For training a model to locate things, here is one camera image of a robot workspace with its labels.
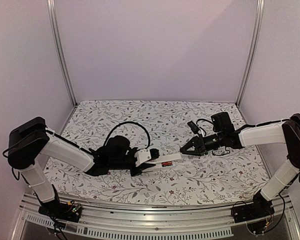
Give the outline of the white remote control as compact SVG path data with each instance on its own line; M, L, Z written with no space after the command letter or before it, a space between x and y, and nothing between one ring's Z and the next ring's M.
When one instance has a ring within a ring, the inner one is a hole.
M159 171L159 170L165 170L168 168L171 168L174 166L174 163L172 161L166 161L166 162L155 162L155 163L143 163L141 165L141 172L147 173L147 172L153 172L153 171Z

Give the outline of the red battery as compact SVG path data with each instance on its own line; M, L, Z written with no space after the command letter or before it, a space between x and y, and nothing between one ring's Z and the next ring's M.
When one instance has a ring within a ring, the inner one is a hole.
M173 164L173 163L171 161L168 161L168 162L163 162L162 164L167 165L167 164Z

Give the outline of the white remote battery cover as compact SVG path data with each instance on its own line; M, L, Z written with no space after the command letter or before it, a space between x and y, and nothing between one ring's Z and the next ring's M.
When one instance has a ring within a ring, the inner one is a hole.
M180 153L174 153L174 154L160 156L156 161L158 163L164 163L164 162L177 161L181 159L182 159L182 155Z

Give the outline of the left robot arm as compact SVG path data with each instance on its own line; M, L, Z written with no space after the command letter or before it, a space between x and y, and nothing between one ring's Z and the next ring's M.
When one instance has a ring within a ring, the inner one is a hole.
M160 153L149 146L131 147L130 141L121 135L108 135L97 150L84 149L56 134L44 118L35 117L10 132L8 148L2 155L22 175L45 209L53 217L60 217L64 205L57 200L56 190L37 163L39 155L60 160L93 177L106 175L110 170L129 170L134 177L154 167L151 161L158 159Z

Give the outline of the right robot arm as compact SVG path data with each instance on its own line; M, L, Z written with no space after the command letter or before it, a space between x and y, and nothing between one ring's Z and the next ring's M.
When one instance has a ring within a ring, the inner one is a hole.
M257 146L261 151L270 145L282 144L286 148L286 159L271 176L270 180L253 197L254 203L248 213L259 218L268 210L268 203L289 188L300 173L300 113L289 118L259 124L246 124L235 129L227 112L211 116L214 134L203 136L200 128L193 122L188 126L195 134L180 152L189 156L204 156L220 147L243 149Z

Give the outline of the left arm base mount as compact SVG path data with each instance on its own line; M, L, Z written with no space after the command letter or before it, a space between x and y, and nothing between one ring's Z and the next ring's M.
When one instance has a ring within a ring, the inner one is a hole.
M64 220L68 222L78 223L82 215L82 205L75 203L73 200L62 203L59 197L52 201L43 203L39 201L40 207L38 213L48 216L53 220Z

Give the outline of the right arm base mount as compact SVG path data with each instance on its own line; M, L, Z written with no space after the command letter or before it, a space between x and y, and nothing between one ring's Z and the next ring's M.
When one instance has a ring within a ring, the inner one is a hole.
M252 221L264 218L275 213L272 201L253 200L252 203L243 203L243 205L234 205L231 209L231 216L235 223Z

